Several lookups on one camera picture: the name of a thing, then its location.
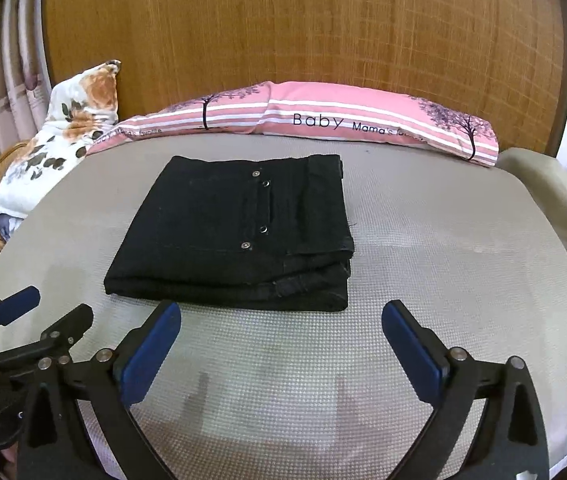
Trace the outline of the black denim pants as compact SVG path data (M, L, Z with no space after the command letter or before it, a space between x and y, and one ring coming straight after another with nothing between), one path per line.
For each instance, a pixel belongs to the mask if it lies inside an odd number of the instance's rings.
M340 156L175 156L103 286L109 295L206 307L341 312L354 252Z

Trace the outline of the floral orange white pillow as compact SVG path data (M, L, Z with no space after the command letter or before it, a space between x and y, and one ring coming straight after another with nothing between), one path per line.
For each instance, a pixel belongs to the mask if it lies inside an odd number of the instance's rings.
M118 123L118 73L110 60L52 89L44 124L0 180L0 214L25 219Z

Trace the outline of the beige woven bed mat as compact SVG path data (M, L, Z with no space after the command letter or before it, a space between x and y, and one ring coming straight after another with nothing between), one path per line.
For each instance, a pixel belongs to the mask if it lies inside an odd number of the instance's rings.
M383 479L425 424L384 338L401 300L449 347L521 356L553 471L567 466L567 252L524 185L417 148L280 136L166 136L87 157L0 252L0 298L35 286L36 309L0 330L27 344L78 304L94 322L73 356L114 347L152 311L103 279L169 159L341 157L355 242L340 313L182 308L182 329L132 410L181 479Z

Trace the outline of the pink striped Baby pillow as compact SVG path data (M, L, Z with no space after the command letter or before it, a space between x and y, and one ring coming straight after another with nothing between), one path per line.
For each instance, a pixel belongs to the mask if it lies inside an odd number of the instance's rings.
M413 146L483 167L494 166L499 152L497 136L487 120L425 98L346 84L265 81L128 118L94 142L88 153L197 133Z

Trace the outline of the wooden headboard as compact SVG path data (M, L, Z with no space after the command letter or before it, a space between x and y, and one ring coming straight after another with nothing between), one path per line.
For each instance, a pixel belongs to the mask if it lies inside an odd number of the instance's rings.
M122 62L122 117L311 80L480 116L503 148L554 155L567 122L567 0L42 0L42 24L53 81Z

